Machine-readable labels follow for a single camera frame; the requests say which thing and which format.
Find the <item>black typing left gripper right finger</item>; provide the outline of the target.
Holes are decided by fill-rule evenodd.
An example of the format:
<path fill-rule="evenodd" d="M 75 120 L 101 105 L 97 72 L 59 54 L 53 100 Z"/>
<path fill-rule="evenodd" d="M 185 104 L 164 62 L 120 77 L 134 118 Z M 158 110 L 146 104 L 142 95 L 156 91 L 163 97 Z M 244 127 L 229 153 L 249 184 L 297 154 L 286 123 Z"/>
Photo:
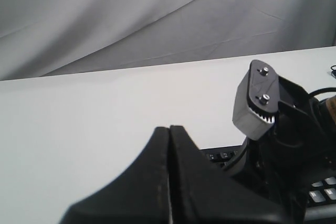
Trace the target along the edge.
<path fill-rule="evenodd" d="M 249 175 L 250 142 L 251 140 L 249 138 L 245 138 L 236 155 L 222 168 L 229 177 L 233 179 L 244 179 Z"/>

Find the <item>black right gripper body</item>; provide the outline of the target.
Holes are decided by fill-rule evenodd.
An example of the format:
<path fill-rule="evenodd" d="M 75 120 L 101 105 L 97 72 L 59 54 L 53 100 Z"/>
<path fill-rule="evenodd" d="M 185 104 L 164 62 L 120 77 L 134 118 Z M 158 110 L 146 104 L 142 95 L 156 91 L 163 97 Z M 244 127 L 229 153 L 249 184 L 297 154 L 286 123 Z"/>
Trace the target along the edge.
<path fill-rule="evenodd" d="M 250 139 L 244 187 L 278 204 L 289 223 L 303 223 L 312 184 L 335 175 L 335 97 L 316 98 L 335 88 L 307 93 L 279 76 L 279 91 L 274 125 Z"/>

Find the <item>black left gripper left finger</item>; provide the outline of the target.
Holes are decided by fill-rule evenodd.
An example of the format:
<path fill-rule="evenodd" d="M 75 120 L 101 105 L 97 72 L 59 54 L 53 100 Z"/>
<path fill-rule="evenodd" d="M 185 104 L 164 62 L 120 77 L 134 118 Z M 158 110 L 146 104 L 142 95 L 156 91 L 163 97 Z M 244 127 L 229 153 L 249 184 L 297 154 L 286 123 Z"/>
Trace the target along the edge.
<path fill-rule="evenodd" d="M 169 223 L 169 131 L 157 127 L 114 181 L 71 205 L 61 223 Z"/>

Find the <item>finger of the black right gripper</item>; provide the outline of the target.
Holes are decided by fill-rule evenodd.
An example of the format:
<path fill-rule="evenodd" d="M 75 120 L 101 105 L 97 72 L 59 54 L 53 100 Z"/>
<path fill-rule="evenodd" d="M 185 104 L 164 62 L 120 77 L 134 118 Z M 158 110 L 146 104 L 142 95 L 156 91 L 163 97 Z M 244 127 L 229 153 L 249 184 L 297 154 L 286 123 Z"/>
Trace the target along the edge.
<path fill-rule="evenodd" d="M 276 203 L 228 177 L 182 126 L 170 127 L 169 183 L 174 223 L 289 223 Z"/>

